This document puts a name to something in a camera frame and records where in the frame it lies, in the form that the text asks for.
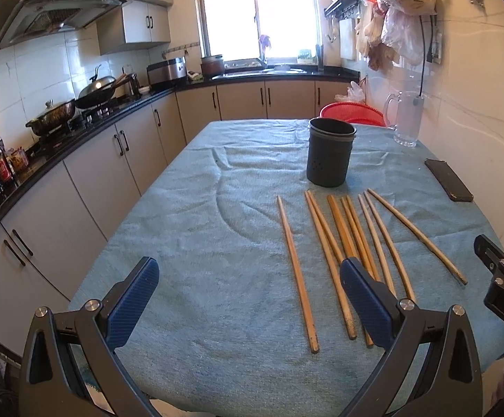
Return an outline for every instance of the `black cup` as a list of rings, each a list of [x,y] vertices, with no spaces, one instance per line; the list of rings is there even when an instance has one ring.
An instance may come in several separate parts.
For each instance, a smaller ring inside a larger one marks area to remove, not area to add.
[[[309,121],[309,149],[306,176],[316,185],[334,188],[346,179],[356,128],[348,122],[329,118]]]

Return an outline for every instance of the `blue tablecloth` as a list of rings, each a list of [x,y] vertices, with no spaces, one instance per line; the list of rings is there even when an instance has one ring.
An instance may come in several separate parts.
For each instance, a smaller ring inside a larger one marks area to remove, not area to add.
[[[378,191],[468,278],[462,286],[376,203],[419,306],[443,311],[464,306],[483,369],[504,352],[504,323],[482,302],[491,276],[472,247],[478,234],[498,243],[488,221],[475,203],[447,198],[423,164],[432,157],[425,147],[402,147],[387,129],[357,129],[346,184],[337,189],[306,179],[307,121],[263,120],[209,124],[142,196],[70,308],[102,298],[142,256],[157,259],[159,286],[129,342],[117,350],[145,393],[223,417],[334,417],[354,397],[382,350],[368,349],[361,331],[355,341],[347,337],[306,189],[313,190],[331,224],[327,194],[350,193],[359,209],[358,193],[368,187]],[[320,343],[315,355],[276,195],[283,198],[301,261]],[[397,293],[405,296],[388,252],[387,259]],[[421,361],[418,356],[412,366],[409,387]],[[409,391],[401,389],[397,402]]]

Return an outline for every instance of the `black countertop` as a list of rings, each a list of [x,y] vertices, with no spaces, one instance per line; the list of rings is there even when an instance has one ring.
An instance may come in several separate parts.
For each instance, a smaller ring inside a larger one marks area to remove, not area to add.
[[[139,99],[125,103],[111,116],[103,119],[97,124],[93,124],[89,129],[81,132],[76,137],[64,145],[48,159],[39,158],[31,163],[28,171],[22,175],[19,187],[12,192],[3,204],[0,206],[0,222],[9,212],[9,210],[24,196],[28,190],[33,187],[45,174],[47,174],[54,166],[62,162],[72,152],[81,145],[92,139],[98,133],[103,132],[115,122],[120,121],[129,114],[138,110],[145,105],[148,105],[162,97],[172,94],[173,92],[183,91],[194,88],[202,88],[207,86],[215,86],[228,83],[249,83],[259,82],[264,80],[324,80],[324,81],[342,81],[350,82],[351,80],[359,81],[360,73],[350,69],[326,66],[323,72],[318,72],[316,66],[299,65],[301,69],[305,69],[305,74],[291,75],[272,75],[272,74],[257,74],[245,76],[224,76],[217,79],[204,79],[198,82],[189,82],[183,84],[172,85],[168,84],[163,87],[154,87],[150,93],[144,94]]]

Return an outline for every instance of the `smartphone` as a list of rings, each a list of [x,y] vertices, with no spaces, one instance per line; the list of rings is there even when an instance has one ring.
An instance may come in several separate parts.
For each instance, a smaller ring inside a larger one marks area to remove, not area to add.
[[[462,183],[446,161],[427,158],[424,163],[441,184],[449,199],[455,202],[473,201],[473,194],[470,193],[466,185]]]

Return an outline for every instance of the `blue gripper pad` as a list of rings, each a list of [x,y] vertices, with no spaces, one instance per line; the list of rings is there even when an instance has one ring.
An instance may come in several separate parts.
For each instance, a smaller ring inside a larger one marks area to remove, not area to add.
[[[105,342],[114,350],[128,342],[136,323],[140,319],[151,295],[159,284],[159,265],[150,257],[143,257],[125,281],[115,284],[109,294],[120,296],[112,297],[116,300],[115,307],[107,316],[107,331]]]
[[[390,349],[395,341],[393,317],[400,316],[396,298],[389,288],[374,281],[355,257],[343,261],[341,284],[373,343],[385,350]]]

